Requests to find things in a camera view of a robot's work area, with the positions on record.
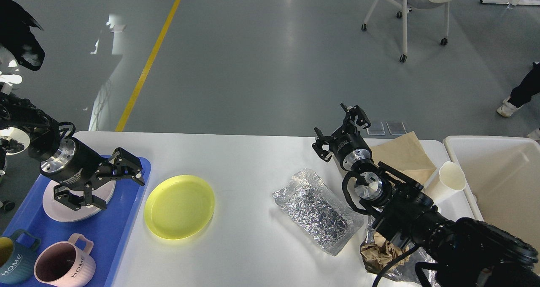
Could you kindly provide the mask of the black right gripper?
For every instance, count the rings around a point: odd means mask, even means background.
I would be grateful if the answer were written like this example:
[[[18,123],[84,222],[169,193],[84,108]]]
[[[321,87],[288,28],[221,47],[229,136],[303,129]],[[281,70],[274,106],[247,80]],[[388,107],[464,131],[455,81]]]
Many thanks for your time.
[[[329,162],[333,155],[345,171],[373,172],[372,150],[360,135],[360,130],[368,129],[372,122],[361,107],[346,106],[344,103],[340,106],[345,112],[340,134],[324,136],[322,131],[315,127],[316,141],[312,148],[325,162]]]

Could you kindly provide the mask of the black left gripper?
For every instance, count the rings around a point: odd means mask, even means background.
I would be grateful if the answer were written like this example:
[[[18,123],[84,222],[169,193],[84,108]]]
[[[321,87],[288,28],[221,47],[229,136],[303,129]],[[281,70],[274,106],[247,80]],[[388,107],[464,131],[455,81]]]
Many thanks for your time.
[[[100,210],[107,209],[107,203],[92,193],[91,179],[100,167],[100,181],[119,181],[131,179],[139,186],[145,186],[141,160],[122,147],[114,149],[113,154],[105,159],[96,151],[79,141],[69,137],[60,141],[58,150],[40,163],[40,173],[57,182],[53,188],[56,202],[71,210],[94,206]],[[83,191],[76,195],[70,190]]]

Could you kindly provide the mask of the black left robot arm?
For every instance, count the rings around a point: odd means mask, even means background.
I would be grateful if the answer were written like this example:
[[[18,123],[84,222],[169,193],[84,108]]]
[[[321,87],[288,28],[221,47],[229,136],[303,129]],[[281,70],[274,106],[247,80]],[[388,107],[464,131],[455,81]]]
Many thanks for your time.
[[[131,179],[145,185],[141,160],[117,147],[109,158],[73,136],[75,125],[58,122],[29,99],[1,94],[1,174],[6,157],[28,150],[40,162],[40,173],[55,181],[54,199],[74,211],[82,207],[107,208],[93,192],[110,181]]]

